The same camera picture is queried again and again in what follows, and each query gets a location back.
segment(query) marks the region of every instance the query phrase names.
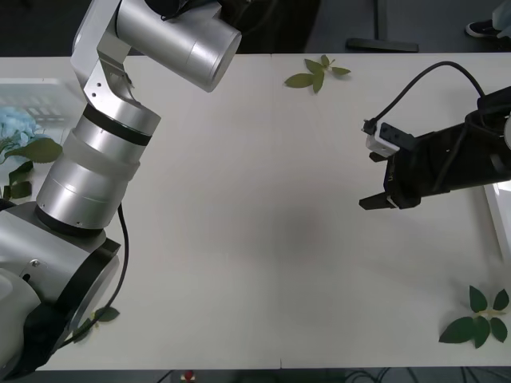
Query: artificial leaf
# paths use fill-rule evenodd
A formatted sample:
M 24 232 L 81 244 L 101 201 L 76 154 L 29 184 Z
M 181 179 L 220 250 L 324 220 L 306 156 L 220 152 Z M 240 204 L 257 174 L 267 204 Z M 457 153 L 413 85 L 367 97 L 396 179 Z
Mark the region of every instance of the artificial leaf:
M 9 200 L 10 199 L 10 186 L 4 186 L 3 187 L 3 199 Z
M 488 302 L 486 301 L 485 295 L 481 291 L 476 289 L 474 286 L 471 286 L 469 289 L 469 295 L 470 308 L 474 313 L 486 310 L 488 307 Z
M 86 326 L 88 326 L 90 324 L 90 319 L 86 319 L 85 322 L 83 322 L 83 324 L 78 327 L 75 331 L 73 331 L 73 336 L 74 337 L 77 337 L 76 339 L 73 340 L 73 343 L 78 343 L 78 342 L 81 342 L 83 341 L 85 338 L 87 338 L 87 335 L 90 334 L 90 330 L 88 331 L 85 331 L 83 332 L 83 330 L 85 329 Z
M 325 80 L 324 72 L 314 73 L 314 79 L 312 81 L 312 89 L 314 90 L 314 93 L 317 94 L 321 90 L 321 88 L 323 87 L 324 80 Z
M 10 187 L 10 198 L 25 198 L 32 195 L 32 184 L 30 181 L 23 181 Z
M 492 334 L 499 341 L 504 343 L 508 337 L 508 329 L 504 322 L 499 318 L 491 318 L 489 324 L 492 326 Z
M 323 72 L 324 68 L 321 64 L 319 64 L 318 62 L 316 61 L 312 61 L 312 60 L 308 60 L 308 59 L 305 59 L 305 66 L 307 67 L 307 69 L 309 69 L 311 71 L 311 73 L 313 74 L 316 74 L 316 73 L 319 73 L 319 72 Z
M 345 74 L 350 73 L 349 69 L 339 68 L 337 66 L 332 66 L 332 72 L 337 74 L 338 76 L 344 76 Z
M 9 185 L 12 186 L 16 182 L 22 182 L 26 180 L 26 177 L 29 175 L 33 168 L 34 163 L 32 161 L 27 161 L 16 170 L 13 170 L 11 173 L 9 173 Z
M 485 344 L 486 339 L 489 336 L 489 323 L 488 320 L 481 315 L 478 315 L 473 320 L 474 332 L 473 332 L 473 343 L 476 349 Z
M 323 64 L 323 66 L 326 68 L 330 65 L 330 60 L 328 60 L 328 57 L 326 54 L 324 54 L 322 57 L 321 57 L 321 63 Z
M 99 310 L 96 310 L 94 313 L 94 317 L 98 317 L 99 322 L 111 322 L 115 318 L 119 316 L 119 311 L 114 309 L 113 307 L 102 307 Z
M 309 73 L 298 73 L 289 77 L 284 84 L 290 88 L 306 88 L 312 85 L 313 75 Z
M 508 293 L 506 293 L 505 290 L 499 291 L 497 297 L 495 298 L 495 302 L 493 302 L 493 309 L 500 311 L 505 309 L 508 306 L 508 304 L 509 304 Z
M 475 331 L 472 317 L 463 317 L 456 319 L 438 339 L 441 343 L 463 343 L 472 339 Z
M 57 144 L 51 138 L 41 138 L 23 148 L 7 152 L 6 158 L 11 156 L 23 156 L 36 164 L 46 164 L 55 161 L 61 153 L 61 145 Z

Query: black floor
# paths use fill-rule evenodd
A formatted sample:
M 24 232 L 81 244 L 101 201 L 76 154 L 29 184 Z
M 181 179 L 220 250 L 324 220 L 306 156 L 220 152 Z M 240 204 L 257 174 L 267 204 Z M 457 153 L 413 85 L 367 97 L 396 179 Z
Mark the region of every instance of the black floor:
M 220 0 L 240 9 L 247 0 Z M 373 0 L 254 0 L 238 26 L 252 29 L 241 53 L 341 53 L 347 38 L 374 36 Z M 491 17 L 501 0 L 388 0 L 388 38 L 421 52 L 511 51 L 503 41 L 471 38 L 469 22 Z M 90 0 L 0 0 L 0 57 L 69 56 Z

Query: table surface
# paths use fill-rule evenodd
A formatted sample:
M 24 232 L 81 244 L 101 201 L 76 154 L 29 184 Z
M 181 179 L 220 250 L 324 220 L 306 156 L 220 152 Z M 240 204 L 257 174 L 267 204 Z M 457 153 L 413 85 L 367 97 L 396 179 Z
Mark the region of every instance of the table surface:
M 368 158 L 364 119 L 437 61 L 500 89 L 511 56 L 331 58 L 352 74 L 328 76 L 316 96 L 283 86 L 305 71 L 303 55 L 238 56 L 211 94 L 127 59 L 136 95 L 162 121 L 123 201 L 132 247 L 121 316 L 44 369 L 511 363 L 509 343 L 492 338 L 478 350 L 438 343 L 469 314 L 469 285 L 490 296 L 511 288 L 482 188 L 409 211 L 358 206 L 382 191 L 385 169 Z M 0 59 L 0 73 L 73 78 L 66 58 Z M 386 122 L 439 130 L 476 100 L 460 73 L 437 69 Z M 122 242 L 117 218 L 107 234 Z

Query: white plastic basket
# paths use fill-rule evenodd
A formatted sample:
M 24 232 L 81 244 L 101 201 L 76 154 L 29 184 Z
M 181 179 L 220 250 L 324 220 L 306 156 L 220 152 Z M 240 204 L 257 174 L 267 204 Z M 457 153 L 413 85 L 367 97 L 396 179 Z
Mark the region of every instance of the white plastic basket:
M 25 109 L 41 126 L 39 132 L 62 144 L 85 107 L 77 83 L 55 78 L 0 78 L 0 107 Z

